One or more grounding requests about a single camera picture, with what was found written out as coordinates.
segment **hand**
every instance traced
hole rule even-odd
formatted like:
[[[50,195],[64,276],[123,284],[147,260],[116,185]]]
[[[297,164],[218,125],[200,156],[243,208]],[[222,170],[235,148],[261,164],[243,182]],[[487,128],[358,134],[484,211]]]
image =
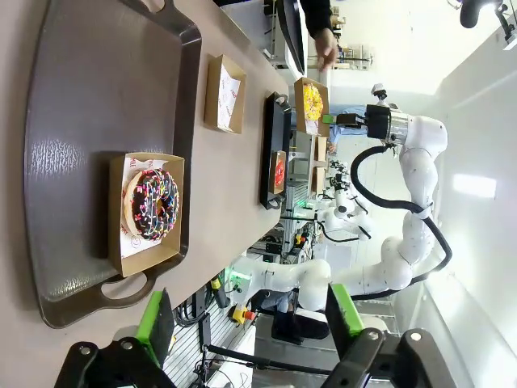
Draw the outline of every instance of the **hand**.
[[[338,57],[338,41],[328,28],[321,30],[314,39],[317,64],[320,71],[329,69]]]

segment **black sleeve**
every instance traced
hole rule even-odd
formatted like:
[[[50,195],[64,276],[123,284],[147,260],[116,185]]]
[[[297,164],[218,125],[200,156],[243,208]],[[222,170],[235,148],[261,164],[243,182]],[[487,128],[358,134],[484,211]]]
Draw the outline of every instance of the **black sleeve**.
[[[305,24],[314,38],[324,28],[332,31],[330,24],[330,0],[300,0],[305,12]]]

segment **chocolate donut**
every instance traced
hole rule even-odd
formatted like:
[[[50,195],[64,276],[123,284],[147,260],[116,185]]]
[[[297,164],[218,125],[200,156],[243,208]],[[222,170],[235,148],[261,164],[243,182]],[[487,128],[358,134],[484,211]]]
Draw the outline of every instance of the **chocolate donut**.
[[[124,214],[133,234],[153,241],[164,238],[174,227],[178,211],[178,186],[167,171],[145,170],[129,183]]]

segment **black tray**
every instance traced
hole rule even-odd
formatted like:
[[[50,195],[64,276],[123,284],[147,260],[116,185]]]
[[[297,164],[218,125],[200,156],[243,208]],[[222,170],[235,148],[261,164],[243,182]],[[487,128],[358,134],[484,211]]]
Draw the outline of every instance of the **black tray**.
[[[291,133],[291,106],[286,95],[273,93],[264,103],[264,138],[260,172],[260,203],[266,209],[280,209],[285,200],[285,191],[279,194],[269,192],[271,152],[285,152],[286,182],[289,156],[289,135]]]
[[[40,312],[65,327],[138,303],[187,253],[191,149],[201,35],[174,8],[139,0],[53,0],[27,108],[24,195]],[[185,158],[181,251],[144,271],[145,286],[110,299],[121,280],[107,259],[110,160],[133,151]]]

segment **cardboard box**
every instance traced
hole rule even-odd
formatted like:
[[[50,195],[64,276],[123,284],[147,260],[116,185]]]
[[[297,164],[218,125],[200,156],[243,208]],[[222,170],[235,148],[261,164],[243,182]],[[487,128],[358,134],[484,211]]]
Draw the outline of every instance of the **cardboard box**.
[[[294,82],[294,98],[296,102],[296,129],[300,132],[307,132],[305,124],[305,110],[304,110],[304,85],[312,83],[316,89],[320,92],[320,96],[323,100],[323,115],[329,114],[329,90],[326,86],[319,82],[313,81],[310,78],[302,77],[298,81]],[[317,123],[317,135],[321,137],[330,137],[330,126],[322,121],[320,117]]]
[[[325,168],[324,167],[314,167],[313,169],[313,186],[311,187],[313,192],[318,194],[323,193],[323,189],[325,188]]]
[[[286,169],[286,154],[283,151],[271,152],[271,165],[269,167],[269,191],[273,194],[280,194],[284,190],[285,185],[285,169]],[[276,170],[279,168],[279,173],[282,176],[277,177]]]
[[[134,158],[137,161],[145,162],[147,160],[165,160],[163,170],[168,171],[176,185],[179,192],[179,213],[176,218],[174,228],[162,238],[158,245],[149,247],[143,251],[139,251],[127,257],[121,254],[121,235],[129,236],[131,244],[133,240],[136,241],[131,232],[126,230],[121,219],[124,216],[124,194],[125,188],[122,187],[124,162],[126,158]],[[179,253],[180,237],[181,237],[181,216],[183,204],[183,170],[184,159],[178,156],[155,154],[146,152],[137,152],[126,154],[111,161],[110,165],[110,189],[109,189],[109,224],[108,224],[108,238],[109,238],[109,256],[114,267],[119,273],[126,277],[135,273],[144,271],[147,268],[153,267],[156,264],[165,261]]]
[[[324,162],[326,160],[326,137],[316,137],[314,160]]]
[[[217,125],[217,113],[219,110],[219,86],[221,83],[222,66],[228,71],[231,78],[238,79],[239,85],[233,113],[229,122],[229,129]],[[246,95],[246,73],[226,55],[214,58],[208,64],[208,79],[206,100],[204,105],[204,121],[212,128],[227,133],[242,133],[242,120],[244,118],[244,98]]]

